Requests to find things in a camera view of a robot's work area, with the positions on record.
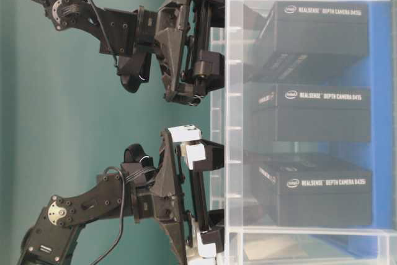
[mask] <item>clear plastic bin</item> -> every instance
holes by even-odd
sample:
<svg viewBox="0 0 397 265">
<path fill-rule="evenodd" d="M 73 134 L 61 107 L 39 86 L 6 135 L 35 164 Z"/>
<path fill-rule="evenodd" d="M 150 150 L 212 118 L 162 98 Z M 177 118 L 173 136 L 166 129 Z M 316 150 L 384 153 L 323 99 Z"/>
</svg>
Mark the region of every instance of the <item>clear plastic bin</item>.
<svg viewBox="0 0 397 265">
<path fill-rule="evenodd" d="M 397 264 L 395 0 L 226 0 L 225 264 Z"/>
</svg>

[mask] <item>camera box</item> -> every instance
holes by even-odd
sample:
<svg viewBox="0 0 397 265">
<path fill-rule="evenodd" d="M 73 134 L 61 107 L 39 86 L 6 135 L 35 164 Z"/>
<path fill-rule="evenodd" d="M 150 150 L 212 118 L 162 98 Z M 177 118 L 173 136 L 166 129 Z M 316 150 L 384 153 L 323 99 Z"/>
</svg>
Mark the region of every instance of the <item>camera box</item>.
<svg viewBox="0 0 397 265">
<path fill-rule="evenodd" d="M 254 49 L 253 81 L 327 81 L 368 55 L 368 6 L 275 2 Z"/>
<path fill-rule="evenodd" d="M 346 161 L 321 153 L 260 156 L 252 176 L 254 196 L 277 225 L 372 223 L 372 172 Z"/>
<path fill-rule="evenodd" d="M 254 100 L 254 126 L 268 140 L 366 143 L 371 139 L 369 89 L 261 84 Z"/>
</svg>

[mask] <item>green background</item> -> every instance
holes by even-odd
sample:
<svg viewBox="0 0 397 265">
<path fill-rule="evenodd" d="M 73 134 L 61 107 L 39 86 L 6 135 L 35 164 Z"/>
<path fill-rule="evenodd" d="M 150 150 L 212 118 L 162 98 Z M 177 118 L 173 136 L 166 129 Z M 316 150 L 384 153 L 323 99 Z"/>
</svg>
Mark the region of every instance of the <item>green background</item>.
<svg viewBox="0 0 397 265">
<path fill-rule="evenodd" d="M 99 7 L 156 10 L 164 0 L 95 0 Z M 158 160 L 164 127 L 196 124 L 209 138 L 209 98 L 199 107 L 166 103 L 157 61 L 149 84 L 123 90 L 112 58 L 89 34 L 57 33 L 28 0 L 0 1 L 1 172 L 0 263 L 16 264 L 19 244 L 52 194 L 88 191 L 95 176 L 118 166 L 124 149 L 141 143 Z M 118 232 L 118 220 L 83 230 L 73 264 L 89 264 Z M 125 233 L 101 264 L 175 264 L 158 225 L 125 220 Z"/>
</svg>

